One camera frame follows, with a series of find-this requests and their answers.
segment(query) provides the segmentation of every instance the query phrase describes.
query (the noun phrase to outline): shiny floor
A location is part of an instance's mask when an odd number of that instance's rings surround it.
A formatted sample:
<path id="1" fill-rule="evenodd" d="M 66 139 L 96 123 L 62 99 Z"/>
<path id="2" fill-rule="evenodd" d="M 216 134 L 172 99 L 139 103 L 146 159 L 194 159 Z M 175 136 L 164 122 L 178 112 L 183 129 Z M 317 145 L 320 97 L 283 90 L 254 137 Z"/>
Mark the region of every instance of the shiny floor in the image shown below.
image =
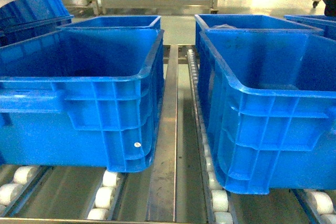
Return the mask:
<path id="1" fill-rule="evenodd" d="M 266 14 L 283 17 L 286 14 L 323 14 L 325 5 L 321 2 L 316 9 L 312 0 L 219 0 L 220 14 Z M 70 9 L 74 21 L 93 16 L 90 9 Z M 162 15 L 164 43 L 194 44 L 195 21 L 193 15 L 152 10 L 109 10 L 108 14 L 159 14 Z M 177 220 L 186 223 L 205 223 L 205 206 L 202 201 L 200 165 L 197 163 L 197 144 L 192 115 L 192 97 L 187 65 L 179 66 L 178 85 L 178 191 Z M 119 220 L 143 221 L 145 218 L 146 196 L 150 169 L 132 174 L 126 185 Z M 233 196 L 238 219 L 242 224 L 262 223 L 304 223 L 309 220 L 289 190 L 272 190 L 267 196 Z"/>

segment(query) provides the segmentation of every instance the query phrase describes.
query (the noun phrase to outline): plastic bin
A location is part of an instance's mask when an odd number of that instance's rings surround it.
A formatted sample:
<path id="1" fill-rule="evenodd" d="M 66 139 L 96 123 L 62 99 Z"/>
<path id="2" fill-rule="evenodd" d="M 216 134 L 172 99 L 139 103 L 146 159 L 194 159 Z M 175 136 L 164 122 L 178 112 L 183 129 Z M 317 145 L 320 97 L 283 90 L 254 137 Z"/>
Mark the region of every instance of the plastic bin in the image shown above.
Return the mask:
<path id="1" fill-rule="evenodd" d="M 286 19 L 324 30 L 324 36 L 336 40 L 336 17 L 323 15 L 286 15 Z"/>
<path id="2" fill-rule="evenodd" d="M 17 0 L 0 9 L 0 29 L 69 15 L 61 0 Z"/>
<path id="3" fill-rule="evenodd" d="M 150 28 L 160 29 L 160 16 L 103 16 L 87 19 L 59 29 L 111 29 L 111 28 Z"/>
<path id="4" fill-rule="evenodd" d="M 70 24 L 73 15 L 11 26 L 4 29 L 6 45 L 31 39 L 56 30 L 57 26 Z"/>
<path id="5" fill-rule="evenodd" d="M 336 189 L 336 41 L 257 30 L 201 38 L 210 75 L 198 93 L 211 104 L 219 183 L 238 194 Z"/>
<path id="6" fill-rule="evenodd" d="M 57 31 L 0 48 L 1 163 L 139 172 L 153 161 L 163 31 Z"/>
<path id="7" fill-rule="evenodd" d="M 204 54 L 203 48 L 200 42 L 200 31 L 205 29 L 211 29 L 219 25 L 229 25 L 235 29 L 261 29 L 263 31 L 271 30 L 279 33 L 290 33 L 300 31 L 301 33 L 313 33 L 317 35 L 323 35 L 323 30 L 307 26 L 304 24 L 298 24 L 296 22 L 290 22 L 288 20 L 274 18 L 264 15 L 195 15 L 196 19 L 196 49 L 201 57 Z M 205 123 L 207 123 L 208 113 L 204 114 Z"/>

